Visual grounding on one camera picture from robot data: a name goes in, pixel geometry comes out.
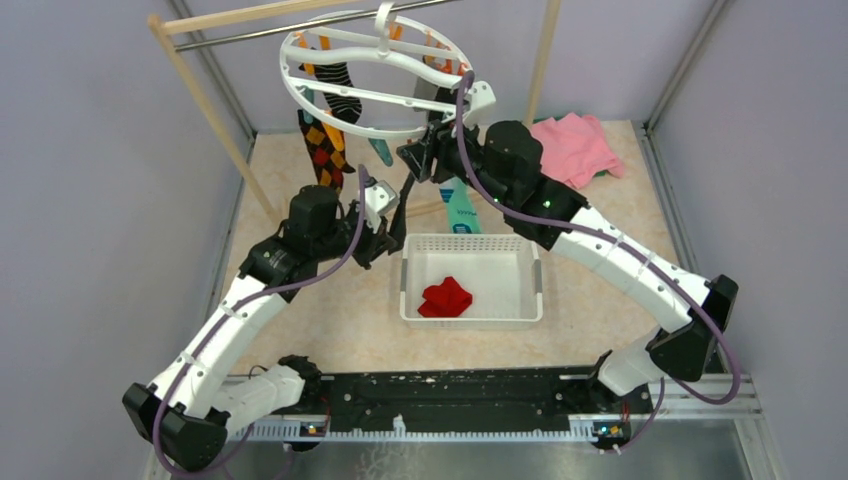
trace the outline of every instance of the metal rail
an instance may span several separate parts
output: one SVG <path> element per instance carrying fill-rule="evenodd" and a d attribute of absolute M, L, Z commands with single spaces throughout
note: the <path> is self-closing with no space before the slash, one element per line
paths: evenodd
<path fill-rule="evenodd" d="M 416 8 L 424 8 L 424 7 L 432 7 L 435 5 L 440 5 L 442 3 L 450 3 L 455 2 L 456 0 L 424 0 L 422 2 L 414 2 L 407 3 L 404 5 L 395 5 L 390 10 L 392 13 L 402 12 L 405 10 L 414 10 Z M 267 37 L 269 35 L 277 35 L 279 33 L 290 33 L 296 32 L 298 30 L 306 30 L 307 28 L 314 27 L 323 27 L 325 25 L 333 25 L 335 23 L 349 22 L 351 20 L 359 20 L 362 18 L 369 18 L 377 15 L 377 10 L 367 10 L 362 12 L 355 13 L 345 13 L 342 15 L 336 15 L 334 17 L 322 18 L 320 20 L 310 20 L 308 22 L 297 23 L 294 25 L 287 25 L 285 27 L 271 28 L 268 30 L 259 30 L 257 32 L 250 33 L 241 33 L 238 35 L 232 35 L 229 37 L 221 37 L 221 38 L 213 38 L 210 40 L 205 40 L 202 42 L 194 42 L 194 43 L 184 43 L 182 45 L 177 45 L 176 50 L 178 52 L 185 52 L 188 50 L 195 50 L 197 48 L 203 47 L 212 47 L 215 45 L 225 45 L 227 43 L 240 42 L 242 40 L 250 40 L 253 38 L 261 38 Z"/>

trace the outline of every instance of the white plastic basket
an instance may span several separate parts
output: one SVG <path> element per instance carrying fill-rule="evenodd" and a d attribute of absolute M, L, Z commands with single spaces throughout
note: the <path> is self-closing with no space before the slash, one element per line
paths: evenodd
<path fill-rule="evenodd" d="M 413 328 L 517 330 L 542 318 L 542 267 L 518 235 L 410 234 L 403 247 L 400 316 Z M 423 318 L 421 294 L 445 277 L 473 295 L 458 318 Z"/>

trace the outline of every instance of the hanger hook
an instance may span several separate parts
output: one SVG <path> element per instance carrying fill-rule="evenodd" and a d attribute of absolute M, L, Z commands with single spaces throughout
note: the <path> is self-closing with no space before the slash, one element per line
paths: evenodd
<path fill-rule="evenodd" d="M 381 57 L 389 54 L 389 36 L 390 27 L 397 17 L 396 13 L 392 13 L 392 7 L 395 2 L 383 2 L 380 8 L 377 9 L 377 15 L 374 17 L 374 31 L 380 36 L 380 42 L 377 44 L 377 53 Z"/>

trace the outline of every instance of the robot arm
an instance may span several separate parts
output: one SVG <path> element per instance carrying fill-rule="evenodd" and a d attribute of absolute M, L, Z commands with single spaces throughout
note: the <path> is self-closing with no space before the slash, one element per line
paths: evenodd
<path fill-rule="evenodd" d="M 370 268 L 370 262 L 382 253 L 402 248 L 405 200 L 414 181 L 441 183 L 456 176 L 475 187 L 461 161 L 451 118 L 431 121 L 423 138 L 398 148 L 398 155 L 410 169 L 400 195 L 385 182 L 371 179 L 366 184 L 362 198 L 368 228 L 353 247 L 353 258 L 364 268 Z M 707 281 L 659 258 L 607 221 L 585 197 L 542 175 L 541 144 L 519 122 L 492 125 L 482 145 L 476 140 L 479 129 L 463 131 L 475 176 L 499 204 L 525 216 L 569 222 L 575 227 L 505 215 L 505 222 L 517 234 L 582 263 L 639 302 L 657 320 L 657 329 L 599 359 L 587 381 L 574 392 L 575 403 L 615 402 L 665 375 L 698 380 L 715 350 L 715 337 L 688 301 L 667 288 L 667 280 L 661 275 L 700 305 L 721 330 L 727 325 L 736 284 L 724 276 Z M 164 407 L 159 438 L 164 453 L 183 468 L 206 468 L 232 433 L 265 415 L 296 404 L 318 403 L 321 373 L 305 357 L 284 357 L 278 365 L 244 383 L 228 388 L 222 385 L 256 334 L 289 305 L 297 291 L 264 295 L 237 311 L 236 303 L 269 288 L 314 278 L 320 262 L 342 256 L 353 242 L 360 205 L 353 202 L 347 215 L 336 218 L 339 207 L 331 189 L 304 187 L 292 200 L 289 218 L 278 232 L 251 249 L 230 290 L 188 347 L 152 382 L 133 384 L 124 395 L 124 406 L 136 429 L 151 440 L 157 410 L 166 400 L 165 392 L 174 388 Z M 389 226 L 385 215 L 395 207 Z M 600 232 L 611 240 L 599 241 L 587 231 Z M 627 253 L 626 245 L 643 260 Z M 219 325 L 222 317 L 226 321 Z M 211 340 L 192 355 L 212 329 L 217 331 Z M 187 375 L 179 381 L 186 365 Z"/>
<path fill-rule="evenodd" d="M 367 228 L 362 229 L 352 257 L 370 268 L 383 252 L 402 248 L 403 238 L 387 231 L 386 214 L 405 205 L 405 198 L 373 179 L 363 198 Z M 157 410 L 167 401 L 160 423 L 162 450 L 183 468 L 196 471 L 209 465 L 231 434 L 275 410 L 315 400 L 321 374 L 305 357 L 284 357 L 244 383 L 222 386 L 256 334 L 297 294 L 297 290 L 263 292 L 314 278 L 320 262 L 341 257 L 353 241 L 362 207 L 354 201 L 347 215 L 336 218 L 341 204 L 329 187 L 304 187 L 292 199 L 289 218 L 250 250 L 218 308 L 189 345 L 149 384 L 135 383 L 124 394 L 124 407 L 143 438 L 153 438 Z M 398 208 L 393 231 L 404 230 L 403 217 L 403 208 Z M 249 297 L 256 299 L 238 307 Z M 199 348 L 210 332 L 211 339 Z"/>
<path fill-rule="evenodd" d="M 493 124 L 482 145 L 476 140 L 479 129 L 464 128 L 461 139 L 454 137 L 453 129 L 447 121 L 434 120 L 421 140 L 398 148 L 398 155 L 418 181 L 441 183 L 456 176 L 472 188 L 482 187 L 495 202 L 525 218 L 550 220 L 539 224 L 504 215 L 515 233 L 582 263 L 656 319 L 659 328 L 624 349 L 605 354 L 596 365 L 593 379 L 617 396 L 665 375 L 699 380 L 715 351 L 715 336 L 706 320 L 660 275 L 674 282 L 722 331 L 736 298 L 736 283 L 723 275 L 708 281 L 662 259 L 612 225 L 585 197 L 542 175 L 542 146 L 521 123 Z M 479 185 L 466 174 L 459 141 L 464 141 Z M 553 225 L 563 222 L 574 228 Z M 599 240 L 595 232 L 610 241 Z M 631 255 L 625 247 L 637 255 Z"/>

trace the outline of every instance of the red cloth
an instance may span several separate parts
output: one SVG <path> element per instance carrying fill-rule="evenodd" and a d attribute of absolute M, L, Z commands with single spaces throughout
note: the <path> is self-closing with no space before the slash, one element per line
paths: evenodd
<path fill-rule="evenodd" d="M 473 297 L 456 283 L 453 277 L 447 277 L 441 285 L 431 285 L 421 294 L 423 305 L 418 313 L 426 318 L 456 318 L 471 306 Z"/>

